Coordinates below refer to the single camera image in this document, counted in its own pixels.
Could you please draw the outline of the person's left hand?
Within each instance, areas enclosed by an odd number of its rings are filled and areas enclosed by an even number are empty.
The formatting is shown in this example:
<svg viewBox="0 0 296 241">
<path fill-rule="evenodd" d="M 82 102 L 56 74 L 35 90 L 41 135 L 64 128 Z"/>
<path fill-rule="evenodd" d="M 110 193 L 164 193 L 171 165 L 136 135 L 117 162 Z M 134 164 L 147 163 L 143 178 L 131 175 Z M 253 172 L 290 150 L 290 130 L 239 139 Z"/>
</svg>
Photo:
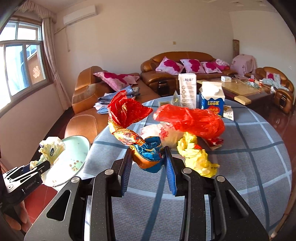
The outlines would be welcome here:
<svg viewBox="0 0 296 241">
<path fill-rule="evenodd" d="M 23 232 L 27 232 L 30 227 L 32 226 L 32 223 L 30 221 L 29 218 L 29 214 L 27 212 L 26 206 L 25 206 L 25 202 L 22 201 L 19 205 L 19 210 L 17 211 L 18 214 L 18 219 L 19 221 L 17 221 L 16 219 L 14 219 L 13 217 L 7 215 L 6 213 L 3 215 L 4 219 L 6 220 L 6 222 L 8 223 L 8 225 L 17 231 L 23 231 Z"/>
</svg>

